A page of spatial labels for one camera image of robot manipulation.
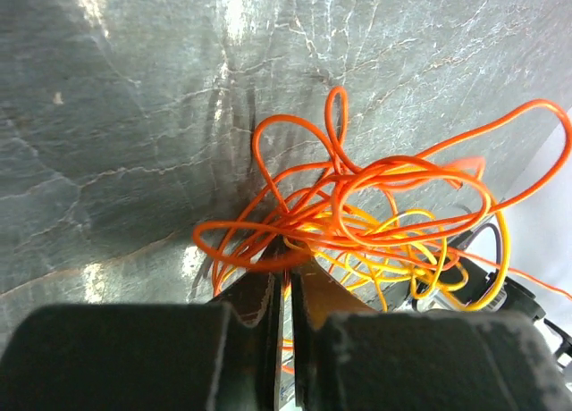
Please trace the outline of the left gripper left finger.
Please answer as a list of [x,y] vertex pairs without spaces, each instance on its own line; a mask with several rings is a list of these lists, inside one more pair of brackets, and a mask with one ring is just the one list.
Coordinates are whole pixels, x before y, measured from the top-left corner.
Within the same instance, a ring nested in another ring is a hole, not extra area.
[[183,242],[1,297],[4,410],[275,410],[282,273],[220,295]]

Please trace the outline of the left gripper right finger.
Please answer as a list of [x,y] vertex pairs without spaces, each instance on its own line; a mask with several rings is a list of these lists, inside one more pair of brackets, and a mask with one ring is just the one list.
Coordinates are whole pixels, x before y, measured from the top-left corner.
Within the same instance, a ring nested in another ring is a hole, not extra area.
[[316,261],[291,270],[305,410],[568,410],[541,333],[511,312],[375,311]]

